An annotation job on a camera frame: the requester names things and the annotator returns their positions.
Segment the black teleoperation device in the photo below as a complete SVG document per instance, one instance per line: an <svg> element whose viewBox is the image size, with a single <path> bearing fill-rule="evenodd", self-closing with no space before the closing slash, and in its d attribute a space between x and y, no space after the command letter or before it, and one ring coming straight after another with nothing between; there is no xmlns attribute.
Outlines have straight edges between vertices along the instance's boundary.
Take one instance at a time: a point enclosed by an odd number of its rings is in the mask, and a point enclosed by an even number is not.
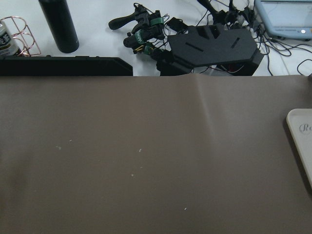
<svg viewBox="0 0 312 234"><path fill-rule="evenodd" d="M212 22L206 25L186 25L183 20L166 21L160 11L151 12L134 3L134 12L111 20L108 25L117 30L136 21L123 44L134 54L146 54L156 61L162 76L188 74L195 69L209 68L234 76L251 76L264 54L258 48L250 30L255 23L254 10L238 10L233 1L228 10L216 10L209 0L201 0Z"/></svg>

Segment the black keyboard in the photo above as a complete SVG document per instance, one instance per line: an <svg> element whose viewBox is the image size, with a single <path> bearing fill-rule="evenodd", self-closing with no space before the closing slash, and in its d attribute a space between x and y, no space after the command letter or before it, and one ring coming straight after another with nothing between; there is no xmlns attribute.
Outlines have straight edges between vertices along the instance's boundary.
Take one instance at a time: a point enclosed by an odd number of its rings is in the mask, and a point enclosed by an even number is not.
<svg viewBox="0 0 312 234"><path fill-rule="evenodd" d="M1 56L1 76L132 76L133 67L117 57Z"/></svg>

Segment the cream rabbit tray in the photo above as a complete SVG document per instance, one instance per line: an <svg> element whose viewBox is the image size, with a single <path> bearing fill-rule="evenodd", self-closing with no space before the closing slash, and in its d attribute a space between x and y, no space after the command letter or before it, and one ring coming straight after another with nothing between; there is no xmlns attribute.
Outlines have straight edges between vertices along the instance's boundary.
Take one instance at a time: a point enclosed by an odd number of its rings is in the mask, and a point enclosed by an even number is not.
<svg viewBox="0 0 312 234"><path fill-rule="evenodd" d="M310 186L312 185L312 110L293 109L286 117Z"/></svg>

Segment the black thermos bottle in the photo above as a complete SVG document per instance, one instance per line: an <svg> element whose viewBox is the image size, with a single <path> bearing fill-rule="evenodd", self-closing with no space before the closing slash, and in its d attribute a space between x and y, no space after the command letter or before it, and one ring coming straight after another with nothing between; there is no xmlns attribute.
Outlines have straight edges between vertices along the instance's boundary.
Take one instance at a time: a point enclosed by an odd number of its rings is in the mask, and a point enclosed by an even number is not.
<svg viewBox="0 0 312 234"><path fill-rule="evenodd" d="M39 0L58 49L72 53L79 47L79 40L66 0Z"/></svg>

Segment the white labelled jar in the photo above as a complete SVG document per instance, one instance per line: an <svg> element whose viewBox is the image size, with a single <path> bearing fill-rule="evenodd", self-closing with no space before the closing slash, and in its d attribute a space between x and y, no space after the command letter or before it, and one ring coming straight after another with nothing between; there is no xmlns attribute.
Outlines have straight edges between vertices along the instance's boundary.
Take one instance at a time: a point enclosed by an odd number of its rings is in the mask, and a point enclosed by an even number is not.
<svg viewBox="0 0 312 234"><path fill-rule="evenodd" d="M3 21L0 21L0 55L19 56L20 54L21 50L11 35L8 27Z"/></svg>

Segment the light blue monitor device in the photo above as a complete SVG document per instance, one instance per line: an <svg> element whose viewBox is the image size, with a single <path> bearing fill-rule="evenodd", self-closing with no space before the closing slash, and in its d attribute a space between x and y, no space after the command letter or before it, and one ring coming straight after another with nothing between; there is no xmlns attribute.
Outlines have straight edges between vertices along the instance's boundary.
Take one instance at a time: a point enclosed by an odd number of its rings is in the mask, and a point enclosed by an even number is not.
<svg viewBox="0 0 312 234"><path fill-rule="evenodd" d="M256 0L254 6L271 38L312 39L310 0Z"/></svg>

